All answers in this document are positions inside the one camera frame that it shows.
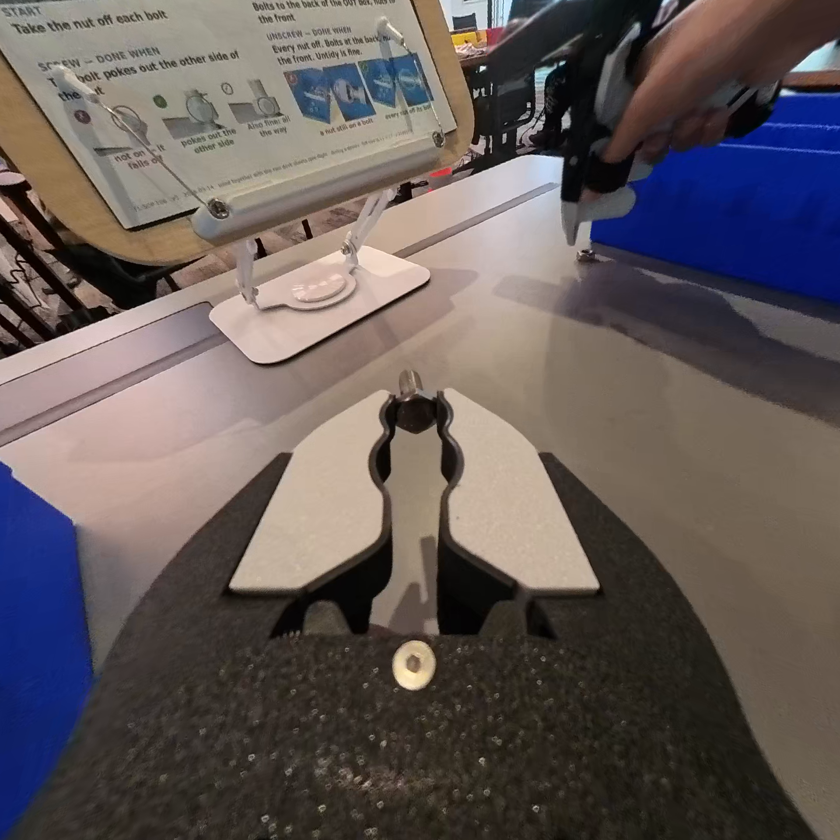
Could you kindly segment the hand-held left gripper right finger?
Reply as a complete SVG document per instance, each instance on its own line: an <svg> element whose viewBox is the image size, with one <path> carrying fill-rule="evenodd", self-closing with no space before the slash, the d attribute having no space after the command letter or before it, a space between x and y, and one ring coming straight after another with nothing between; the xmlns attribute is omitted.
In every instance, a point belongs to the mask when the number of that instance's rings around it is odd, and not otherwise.
<svg viewBox="0 0 840 840"><path fill-rule="evenodd" d="M595 595L592 565L538 450L506 420L453 388L440 394L455 448L448 533L516 596Z"/></svg>

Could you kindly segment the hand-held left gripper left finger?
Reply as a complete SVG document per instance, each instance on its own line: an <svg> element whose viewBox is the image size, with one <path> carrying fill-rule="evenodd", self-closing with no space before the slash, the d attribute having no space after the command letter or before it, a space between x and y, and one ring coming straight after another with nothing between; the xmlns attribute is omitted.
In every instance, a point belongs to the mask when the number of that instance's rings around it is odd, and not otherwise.
<svg viewBox="0 0 840 840"><path fill-rule="evenodd" d="M237 595L313 593L391 537L394 395L373 392L294 448L235 569Z"/></svg>

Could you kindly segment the steel hex bolt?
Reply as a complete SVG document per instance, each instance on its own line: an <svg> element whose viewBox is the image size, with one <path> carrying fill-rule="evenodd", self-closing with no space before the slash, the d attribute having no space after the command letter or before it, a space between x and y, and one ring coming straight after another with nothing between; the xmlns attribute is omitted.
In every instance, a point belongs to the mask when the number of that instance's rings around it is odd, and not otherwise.
<svg viewBox="0 0 840 840"><path fill-rule="evenodd" d="M424 386L421 375L414 369L404 369L399 374L397 385L396 425L410 434L421 434L436 427L438 394Z"/></svg>

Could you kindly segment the blue plastic bin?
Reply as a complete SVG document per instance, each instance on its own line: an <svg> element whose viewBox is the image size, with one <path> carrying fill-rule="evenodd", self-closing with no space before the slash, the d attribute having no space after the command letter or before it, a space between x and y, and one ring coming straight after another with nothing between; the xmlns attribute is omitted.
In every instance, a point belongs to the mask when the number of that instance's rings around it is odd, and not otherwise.
<svg viewBox="0 0 840 840"><path fill-rule="evenodd" d="M597 245L839 302L839 96L781 96L738 140L671 154Z"/></svg>
<svg viewBox="0 0 840 840"><path fill-rule="evenodd" d="M2 464L2 838L55 768L92 680L75 525Z"/></svg>

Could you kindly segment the person's right hand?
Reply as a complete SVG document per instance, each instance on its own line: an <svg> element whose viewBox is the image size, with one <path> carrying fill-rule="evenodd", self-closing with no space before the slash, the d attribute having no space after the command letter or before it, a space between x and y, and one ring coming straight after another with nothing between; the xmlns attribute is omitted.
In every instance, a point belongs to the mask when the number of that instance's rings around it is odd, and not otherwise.
<svg viewBox="0 0 840 840"><path fill-rule="evenodd" d="M668 152L718 144L725 108L709 104L723 86L778 79L795 2L695 2L645 48L631 97L610 143L599 153L616 164L631 154L654 164Z"/></svg>

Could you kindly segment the white tablet stand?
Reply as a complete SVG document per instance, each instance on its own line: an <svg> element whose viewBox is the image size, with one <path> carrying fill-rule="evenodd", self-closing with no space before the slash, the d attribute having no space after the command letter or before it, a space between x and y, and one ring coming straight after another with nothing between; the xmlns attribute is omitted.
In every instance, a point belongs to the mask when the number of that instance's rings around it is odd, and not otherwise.
<svg viewBox="0 0 840 840"><path fill-rule="evenodd" d="M425 285L429 272L365 244L392 187L234 242L237 296L211 320L250 361L286 361Z"/></svg>

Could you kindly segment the printed instruction sheet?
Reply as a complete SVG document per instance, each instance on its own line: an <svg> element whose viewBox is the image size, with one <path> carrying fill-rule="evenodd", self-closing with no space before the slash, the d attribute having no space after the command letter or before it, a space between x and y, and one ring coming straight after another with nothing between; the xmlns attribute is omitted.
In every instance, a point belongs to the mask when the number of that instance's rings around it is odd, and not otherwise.
<svg viewBox="0 0 840 840"><path fill-rule="evenodd" d="M1 32L128 230L456 127L412 2L2 2Z"/></svg>

